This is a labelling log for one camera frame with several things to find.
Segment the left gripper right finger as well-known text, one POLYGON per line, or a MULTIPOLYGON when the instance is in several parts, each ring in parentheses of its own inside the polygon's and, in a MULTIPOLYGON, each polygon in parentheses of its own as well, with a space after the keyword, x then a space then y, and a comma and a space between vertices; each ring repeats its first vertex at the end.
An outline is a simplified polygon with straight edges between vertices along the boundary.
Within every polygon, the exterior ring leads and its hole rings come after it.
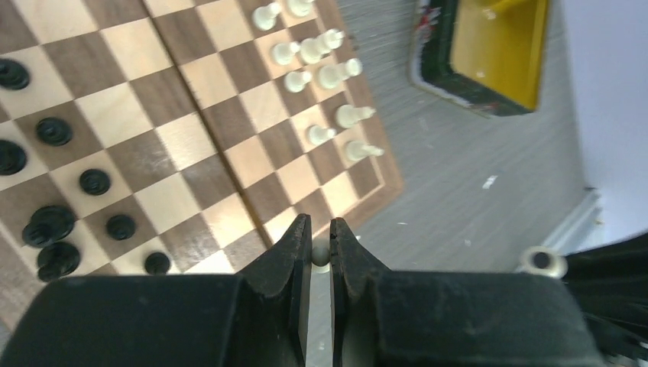
POLYGON ((329 229, 335 366, 603 366, 558 280, 524 273, 398 271, 329 229))

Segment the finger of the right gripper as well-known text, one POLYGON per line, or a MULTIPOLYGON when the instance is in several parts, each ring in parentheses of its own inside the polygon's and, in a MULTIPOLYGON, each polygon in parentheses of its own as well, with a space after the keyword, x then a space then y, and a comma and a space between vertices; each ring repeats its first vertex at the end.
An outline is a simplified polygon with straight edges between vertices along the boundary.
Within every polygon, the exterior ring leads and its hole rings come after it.
POLYGON ((599 350, 647 360, 647 234, 565 257, 563 283, 599 350))

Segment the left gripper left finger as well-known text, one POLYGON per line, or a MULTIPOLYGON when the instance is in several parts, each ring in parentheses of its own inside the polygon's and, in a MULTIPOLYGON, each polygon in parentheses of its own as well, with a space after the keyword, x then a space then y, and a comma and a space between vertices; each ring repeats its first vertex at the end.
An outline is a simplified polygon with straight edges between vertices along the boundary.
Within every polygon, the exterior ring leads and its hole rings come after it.
POLYGON ((303 366, 311 218, 235 274, 62 278, 34 298, 3 366, 303 366))

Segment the wooden chess board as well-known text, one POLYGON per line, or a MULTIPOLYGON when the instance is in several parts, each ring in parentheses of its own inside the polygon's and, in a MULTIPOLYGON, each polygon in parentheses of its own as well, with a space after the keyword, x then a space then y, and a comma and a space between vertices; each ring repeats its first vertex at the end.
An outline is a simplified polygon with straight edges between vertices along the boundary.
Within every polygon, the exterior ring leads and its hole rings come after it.
POLYGON ((21 237, 44 206, 76 217, 62 239, 79 249, 75 276, 141 274, 156 251, 174 274, 232 273, 299 213, 325 235, 332 218, 356 227, 386 207, 403 181, 381 120, 335 121, 340 106, 373 108, 365 77, 334 89, 312 81, 300 93, 284 86, 291 71, 317 74, 356 58, 354 43, 334 1, 314 1, 304 18, 286 1, 3 1, 1 56, 22 63, 31 82, 1 91, 1 137, 28 157, 1 177, 2 326, 15 328, 44 285, 39 251, 21 237), (252 13, 271 2, 281 13, 260 31, 252 13), (344 40, 318 63, 299 52, 286 66, 272 60, 275 44, 332 28, 344 40), (46 117, 68 122, 72 140, 41 142, 35 127, 46 117), (312 125, 336 136, 311 145, 312 125), (384 154, 349 161, 350 141, 384 154), (110 176, 107 193, 81 190, 91 168, 110 176), (123 241, 105 229, 118 214, 137 225, 123 241))

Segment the gold tin tray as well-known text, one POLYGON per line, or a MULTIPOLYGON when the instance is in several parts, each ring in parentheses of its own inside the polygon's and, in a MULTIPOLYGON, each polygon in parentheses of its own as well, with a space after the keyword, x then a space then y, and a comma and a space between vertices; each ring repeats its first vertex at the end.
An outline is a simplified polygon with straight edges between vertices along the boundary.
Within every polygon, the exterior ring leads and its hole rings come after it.
POLYGON ((535 112, 550 8, 549 1, 417 1, 410 82, 480 115, 535 112))

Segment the white piece aside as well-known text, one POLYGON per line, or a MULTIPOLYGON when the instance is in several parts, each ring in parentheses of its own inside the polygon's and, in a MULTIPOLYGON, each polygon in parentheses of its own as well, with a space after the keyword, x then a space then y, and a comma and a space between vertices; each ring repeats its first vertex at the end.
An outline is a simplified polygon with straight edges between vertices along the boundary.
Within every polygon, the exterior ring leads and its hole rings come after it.
POLYGON ((520 270, 527 274, 560 279, 566 275, 568 264, 558 252, 543 246, 533 246, 521 255, 520 270))

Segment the black chess pawn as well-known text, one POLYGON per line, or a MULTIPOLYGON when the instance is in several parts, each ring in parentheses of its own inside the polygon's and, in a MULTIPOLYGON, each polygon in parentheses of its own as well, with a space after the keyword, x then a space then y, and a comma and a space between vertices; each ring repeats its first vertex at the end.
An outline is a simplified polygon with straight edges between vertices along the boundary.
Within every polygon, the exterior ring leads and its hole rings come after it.
POLYGON ((111 188, 110 176, 103 170, 91 168, 83 171, 79 176, 81 190, 91 196, 100 196, 111 188))
POLYGON ((171 261, 163 252, 152 252, 144 260, 144 270, 150 275, 167 274, 170 267, 171 261))
POLYGON ((135 234, 137 225, 129 215, 118 214, 109 218, 105 229, 109 237, 116 241, 123 241, 135 234))
POLYGON ((21 90, 26 88, 30 82, 30 73, 22 63, 8 58, 1 59, 1 88, 21 90))
POLYGON ((73 138, 73 130, 63 119, 46 117, 41 119, 35 127, 38 139, 46 145, 62 146, 73 138))

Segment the black chess rook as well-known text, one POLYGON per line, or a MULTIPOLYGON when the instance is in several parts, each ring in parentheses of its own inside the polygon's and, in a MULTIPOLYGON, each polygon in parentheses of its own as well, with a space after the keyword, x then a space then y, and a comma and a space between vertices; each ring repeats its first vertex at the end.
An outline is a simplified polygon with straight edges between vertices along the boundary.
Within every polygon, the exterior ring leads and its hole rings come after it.
POLYGON ((51 282, 73 273, 79 266, 81 256, 78 248, 68 242, 55 242, 39 252, 37 277, 51 282))

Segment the black chess knight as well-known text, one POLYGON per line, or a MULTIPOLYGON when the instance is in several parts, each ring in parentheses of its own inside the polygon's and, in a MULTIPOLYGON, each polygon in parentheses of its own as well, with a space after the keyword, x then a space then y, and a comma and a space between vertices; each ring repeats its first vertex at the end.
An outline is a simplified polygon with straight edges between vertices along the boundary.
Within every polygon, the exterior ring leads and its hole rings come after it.
POLYGON ((75 226, 76 217, 67 206, 44 206, 37 209, 23 228, 21 237, 26 245, 44 248, 67 237, 75 226))

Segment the black chess bishop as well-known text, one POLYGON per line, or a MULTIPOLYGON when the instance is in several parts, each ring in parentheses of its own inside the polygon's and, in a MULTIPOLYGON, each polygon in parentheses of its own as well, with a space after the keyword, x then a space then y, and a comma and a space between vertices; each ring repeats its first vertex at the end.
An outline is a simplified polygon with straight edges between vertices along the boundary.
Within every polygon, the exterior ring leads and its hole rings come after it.
POLYGON ((28 162, 25 150, 13 141, 2 139, 1 175, 10 176, 22 171, 28 162))

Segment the white knight in tin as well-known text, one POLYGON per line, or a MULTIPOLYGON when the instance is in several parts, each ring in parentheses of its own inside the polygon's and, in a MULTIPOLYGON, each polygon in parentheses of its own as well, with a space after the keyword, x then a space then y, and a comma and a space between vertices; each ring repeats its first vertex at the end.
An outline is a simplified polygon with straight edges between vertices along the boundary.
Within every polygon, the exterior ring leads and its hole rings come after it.
POLYGON ((369 119, 375 114, 372 107, 355 107, 349 104, 340 106, 335 112, 335 121, 342 128, 351 128, 361 120, 369 119))

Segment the white bishop in tin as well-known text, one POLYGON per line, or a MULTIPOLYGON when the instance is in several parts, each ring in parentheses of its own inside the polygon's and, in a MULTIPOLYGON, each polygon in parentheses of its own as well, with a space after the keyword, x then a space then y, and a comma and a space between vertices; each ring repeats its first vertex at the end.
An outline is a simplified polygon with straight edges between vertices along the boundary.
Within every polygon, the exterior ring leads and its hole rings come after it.
POLYGON ((317 37, 309 37, 300 43, 299 56, 305 64, 318 63, 322 57, 339 48, 345 32, 337 28, 329 29, 317 37))

